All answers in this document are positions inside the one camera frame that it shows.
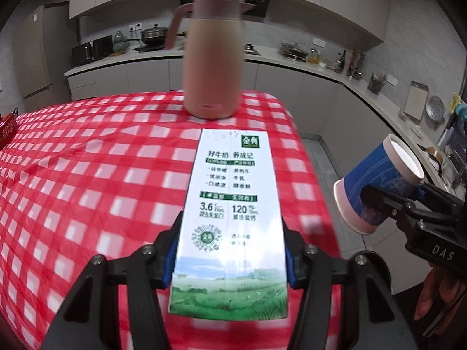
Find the right human hand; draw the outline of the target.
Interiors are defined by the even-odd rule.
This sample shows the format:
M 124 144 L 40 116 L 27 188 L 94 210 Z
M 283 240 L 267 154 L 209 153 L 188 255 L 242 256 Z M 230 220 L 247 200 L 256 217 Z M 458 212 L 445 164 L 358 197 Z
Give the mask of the right human hand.
M 466 285 L 434 263 L 429 265 L 431 271 L 424 279 L 423 289 L 416 303 L 414 319 L 423 318 L 430 311 L 435 300 L 440 298 L 449 308 L 449 312 L 444 314 L 435 327 L 435 334 L 441 335 L 455 317 L 462 300 L 466 297 Z

